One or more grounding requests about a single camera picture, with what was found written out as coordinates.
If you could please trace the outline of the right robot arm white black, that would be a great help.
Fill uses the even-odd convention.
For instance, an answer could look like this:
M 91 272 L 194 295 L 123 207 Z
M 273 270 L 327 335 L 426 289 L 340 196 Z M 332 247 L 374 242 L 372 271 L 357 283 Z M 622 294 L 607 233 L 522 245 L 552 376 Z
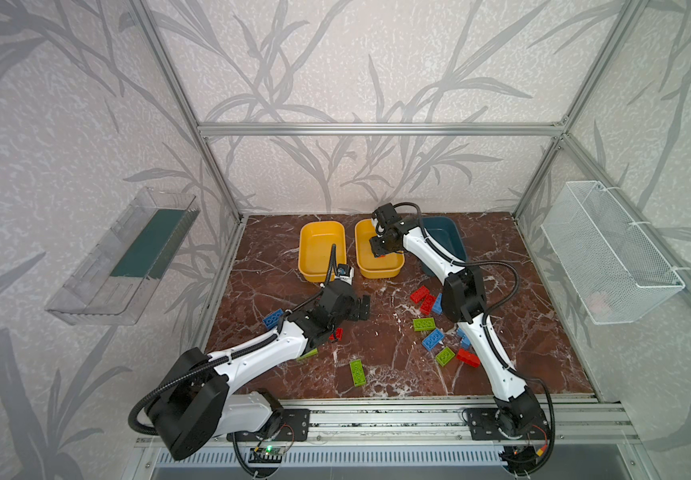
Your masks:
M 371 238 L 373 254 L 413 254 L 441 282 L 441 309 L 471 342 L 489 378 L 501 432 L 508 438 L 519 438 L 541 427 L 545 430 L 547 444 L 553 444 L 553 406 L 543 410 L 529 386 L 534 383 L 547 389 L 545 382 L 517 371 L 491 323 L 493 311 L 513 299 L 519 291 L 519 272 L 501 260 L 466 262 L 454 256 L 427 232 L 423 212 L 413 202 L 383 204 L 373 211 L 371 218 L 375 226 L 375 237 Z M 511 291 L 491 305 L 485 299 L 483 266 L 501 266 L 509 270 L 515 280 Z

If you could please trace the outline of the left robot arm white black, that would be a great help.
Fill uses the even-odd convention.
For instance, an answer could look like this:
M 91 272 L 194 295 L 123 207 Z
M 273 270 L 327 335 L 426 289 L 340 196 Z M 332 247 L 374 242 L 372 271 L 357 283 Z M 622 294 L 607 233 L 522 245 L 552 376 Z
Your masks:
M 222 434 L 275 434 L 283 409 L 270 393 L 240 388 L 261 374 L 329 342 L 347 321 L 365 321 L 371 298 L 357 296 L 342 279 L 329 281 L 307 300 L 284 310 L 275 328 L 237 346 L 181 354 L 157 388 L 131 408 L 127 423 L 157 436 L 175 460 L 183 460 Z

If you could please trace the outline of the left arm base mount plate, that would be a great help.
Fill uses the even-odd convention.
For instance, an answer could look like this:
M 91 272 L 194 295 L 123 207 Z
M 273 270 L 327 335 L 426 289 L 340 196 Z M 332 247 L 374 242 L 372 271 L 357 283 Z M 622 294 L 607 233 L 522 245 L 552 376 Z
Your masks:
M 232 441 L 233 437 L 236 437 L 239 442 L 306 441 L 310 427 L 310 416 L 311 411 L 309 409 L 283 409 L 281 412 L 273 413 L 258 431 L 229 433 L 227 439 Z

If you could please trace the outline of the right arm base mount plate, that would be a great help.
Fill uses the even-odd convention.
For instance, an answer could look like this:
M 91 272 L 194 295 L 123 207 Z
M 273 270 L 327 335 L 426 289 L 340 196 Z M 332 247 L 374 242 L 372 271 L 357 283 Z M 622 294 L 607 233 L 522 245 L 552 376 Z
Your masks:
M 549 420 L 543 413 L 539 414 L 537 421 L 515 420 L 509 423 L 497 408 L 475 407 L 463 410 L 463 421 L 472 440 L 549 440 L 551 436 Z

